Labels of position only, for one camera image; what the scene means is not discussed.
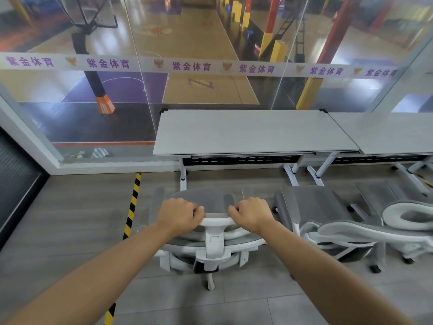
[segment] gray office chair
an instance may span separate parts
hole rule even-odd
[[[356,222],[346,203],[331,189],[317,185],[283,187],[275,193],[273,212],[285,227],[316,244],[340,262],[358,261],[374,251],[369,268],[380,273],[385,267],[386,243],[425,243],[426,233],[383,226],[380,217],[361,213]]]
[[[253,196],[248,188],[243,189],[242,194],[244,199]],[[228,207],[235,204],[233,194],[224,194],[216,188],[201,188],[179,191],[171,197],[204,206],[206,217],[194,231],[170,240],[155,254],[160,257],[161,268],[206,274],[205,287],[213,290],[212,273],[235,265],[242,267],[248,261],[249,252],[265,244],[260,236],[239,227],[227,214]],[[156,220],[164,199],[164,188],[157,188],[148,224]]]
[[[355,184],[367,203],[370,213],[382,217],[387,226],[401,230],[418,230],[433,235],[433,199],[425,196],[408,180],[386,180]],[[349,211],[362,212],[351,204]],[[429,244],[391,244],[407,264],[427,252],[433,252]]]

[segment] white wall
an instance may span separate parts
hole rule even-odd
[[[8,0],[0,0],[0,13],[8,12],[13,9]]]

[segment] orange pole base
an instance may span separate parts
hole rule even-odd
[[[96,103],[98,104],[99,114],[113,114],[116,109],[107,95],[96,97]]]

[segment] white sticker strip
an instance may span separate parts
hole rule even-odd
[[[87,54],[0,53],[0,69],[97,70],[150,73],[213,74],[272,77],[380,79],[393,77],[395,66],[271,63],[265,61],[152,58]]]

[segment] chair caster wheel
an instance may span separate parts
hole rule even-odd
[[[414,259],[411,259],[411,258],[405,258],[405,257],[402,257],[402,259],[403,259],[403,262],[404,262],[405,264],[407,264],[407,265],[410,265],[410,264],[412,264],[412,263],[415,262],[415,260],[414,260]]]
[[[208,281],[206,281],[204,283],[204,288],[208,291],[213,291],[215,289],[215,284],[214,283],[209,283]]]
[[[369,266],[369,269],[374,274],[378,274],[382,272],[382,270],[380,270],[380,268],[376,265]]]

